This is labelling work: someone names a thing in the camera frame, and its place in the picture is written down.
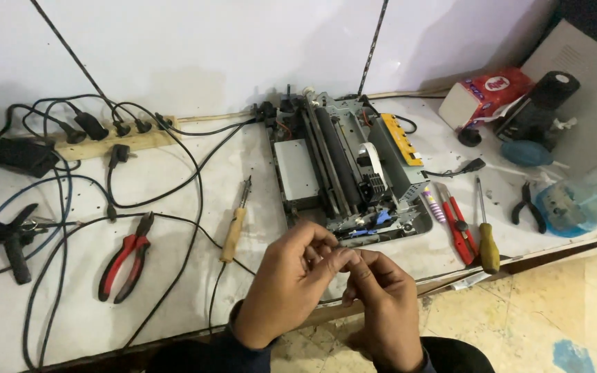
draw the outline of power strip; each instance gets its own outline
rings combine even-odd
[[[171,126],[177,125],[177,119],[174,116],[164,116],[165,122],[171,123]],[[66,142],[66,135],[55,137],[56,143],[54,148],[67,161],[77,161],[79,159],[90,159],[102,157],[109,153],[110,149],[115,144],[123,144],[131,147],[132,151],[149,149],[153,147],[162,147],[165,145],[174,144],[174,140],[164,130],[158,128],[158,123],[152,120],[153,127],[149,132],[138,133],[135,123],[126,122],[124,125],[131,127],[130,133],[126,136],[118,137],[117,130],[113,125],[104,125],[103,127],[110,132],[110,134],[103,140],[96,141],[89,138],[83,140],[79,144],[69,144]]]

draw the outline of pliers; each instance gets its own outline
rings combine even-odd
[[[531,190],[529,189],[529,185],[529,182],[525,182],[522,186],[522,201],[513,208],[510,218],[514,225],[519,225],[519,212],[522,211],[522,208],[524,208],[525,205],[527,205],[531,211],[531,215],[533,215],[536,223],[538,223],[538,232],[545,234],[545,232],[547,232],[547,223],[545,223],[545,219],[540,210],[538,210],[531,201]]]
[[[133,289],[135,289],[137,280],[139,280],[139,277],[142,274],[142,268],[144,268],[146,249],[151,246],[151,242],[146,239],[146,234],[149,233],[149,229],[151,229],[153,217],[153,212],[146,213],[137,225],[135,234],[126,236],[123,239],[121,249],[119,249],[119,251],[112,257],[110,263],[105,268],[103,277],[100,279],[100,284],[98,285],[98,300],[104,302],[110,297],[110,290],[112,289],[114,277],[117,276],[117,272],[123,261],[128,255],[133,253],[133,251],[136,251],[133,268],[128,275],[128,279],[126,279],[126,283],[123,284],[121,290],[119,290],[119,293],[114,298],[114,304],[123,302]]]

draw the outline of yellow-handled screwdriver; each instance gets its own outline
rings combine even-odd
[[[485,203],[483,202],[483,187],[480,185],[480,177],[476,176],[478,191],[480,192],[480,212],[483,215],[483,223],[480,224],[480,244],[478,251],[480,259],[483,262],[483,270],[486,274],[496,274],[499,272],[499,249],[492,237],[492,225],[487,223],[485,218]]]
[[[244,182],[244,194],[241,196],[239,207],[234,210],[234,216],[232,216],[229,223],[227,238],[225,238],[225,244],[222,246],[222,253],[220,254],[220,261],[223,263],[231,263],[234,260],[234,254],[236,254],[241,228],[244,226],[245,202],[248,200],[248,193],[250,193],[251,178],[252,175]]]

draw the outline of right hand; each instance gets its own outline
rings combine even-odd
[[[342,304],[349,307],[360,299],[365,326],[350,342],[389,368],[413,372],[423,362],[416,281],[380,252],[355,251],[360,260],[347,265],[350,276]]]

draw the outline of black rubber roller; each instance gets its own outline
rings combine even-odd
[[[344,153],[340,139],[338,139],[336,128],[331,123],[331,117],[323,107],[316,108],[314,113],[317,116],[319,127],[321,127],[324,134],[324,142],[326,143],[326,148],[328,148],[328,153],[331,155],[331,161],[333,161],[333,167],[336,169],[338,180],[340,180],[344,197],[350,206],[358,206],[363,200],[358,193],[356,180],[353,178],[347,156]]]

